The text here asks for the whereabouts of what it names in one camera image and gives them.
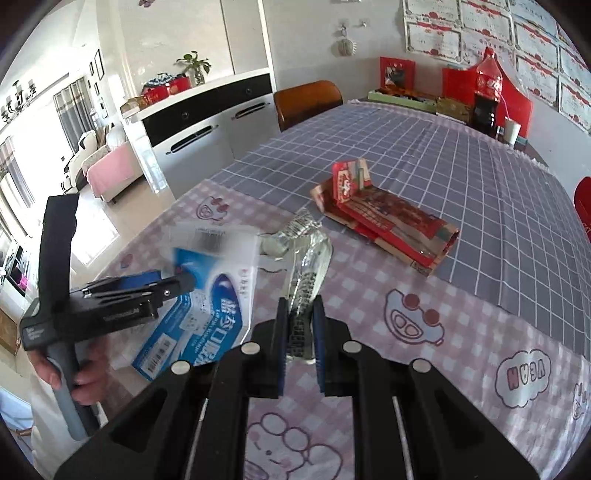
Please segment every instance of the curtain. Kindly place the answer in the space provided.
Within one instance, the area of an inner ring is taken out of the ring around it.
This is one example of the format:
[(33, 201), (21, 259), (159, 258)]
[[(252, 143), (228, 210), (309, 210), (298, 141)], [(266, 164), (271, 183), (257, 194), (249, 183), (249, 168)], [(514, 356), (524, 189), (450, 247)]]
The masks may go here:
[(11, 137), (8, 137), (6, 141), (0, 145), (0, 180), (9, 173), (14, 182), (14, 186), (18, 194), (22, 198), (22, 202), (26, 208), (31, 208), (35, 199), (29, 189), (25, 178), (22, 176), (20, 167), (18, 166), (17, 160), (14, 157), (14, 147), (12, 145)]
[(80, 149), (78, 140), (82, 134), (94, 130), (85, 92), (84, 79), (79, 79), (53, 96), (61, 127), (75, 154)]

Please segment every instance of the chandelier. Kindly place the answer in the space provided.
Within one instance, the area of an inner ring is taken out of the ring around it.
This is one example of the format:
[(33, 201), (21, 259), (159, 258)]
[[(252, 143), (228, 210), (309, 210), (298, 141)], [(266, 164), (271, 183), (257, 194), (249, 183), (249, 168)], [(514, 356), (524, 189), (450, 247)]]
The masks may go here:
[(35, 87), (35, 83), (32, 80), (30, 80), (29, 92), (27, 95), (25, 95), (25, 98), (23, 100), (21, 84), (18, 83), (17, 80), (12, 85), (17, 89), (16, 105), (12, 105), (12, 95), (8, 95), (8, 97), (6, 98), (6, 106), (3, 105), (2, 108), (0, 108), (0, 112), (2, 113), (2, 119), (8, 124), (12, 122), (16, 117), (18, 117), (18, 115), (20, 115), (20, 113), (31, 104), (31, 102), (33, 101), (33, 97), (37, 93), (37, 87)]

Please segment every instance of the red picture frame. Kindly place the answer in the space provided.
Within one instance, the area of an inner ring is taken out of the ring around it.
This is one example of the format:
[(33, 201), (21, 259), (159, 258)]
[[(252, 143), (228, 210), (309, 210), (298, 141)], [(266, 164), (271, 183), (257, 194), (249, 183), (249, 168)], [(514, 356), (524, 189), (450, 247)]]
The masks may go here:
[(414, 74), (416, 63), (412, 60), (380, 57), (380, 87), (397, 85), (400, 88), (414, 90)]

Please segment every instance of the green box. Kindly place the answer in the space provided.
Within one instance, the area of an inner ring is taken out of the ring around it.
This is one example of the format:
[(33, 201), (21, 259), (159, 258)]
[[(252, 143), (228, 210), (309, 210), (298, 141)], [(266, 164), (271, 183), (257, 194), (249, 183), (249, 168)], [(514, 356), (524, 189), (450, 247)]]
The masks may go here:
[(386, 95), (373, 90), (368, 93), (368, 99), (374, 102), (393, 103), (394, 105), (405, 106), (414, 110), (422, 112), (435, 113), (437, 112), (437, 101), (430, 98), (420, 98), (420, 100), (412, 100), (410, 98), (403, 98), (394, 95)]

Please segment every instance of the plastic cup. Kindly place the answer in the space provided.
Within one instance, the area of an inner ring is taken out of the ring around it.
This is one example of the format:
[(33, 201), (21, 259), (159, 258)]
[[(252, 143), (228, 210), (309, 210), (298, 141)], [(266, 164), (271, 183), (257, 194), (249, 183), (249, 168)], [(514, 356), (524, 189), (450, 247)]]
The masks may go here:
[(505, 133), (503, 134), (505, 143), (511, 146), (515, 145), (520, 130), (521, 124), (518, 124), (515, 120), (505, 117)]

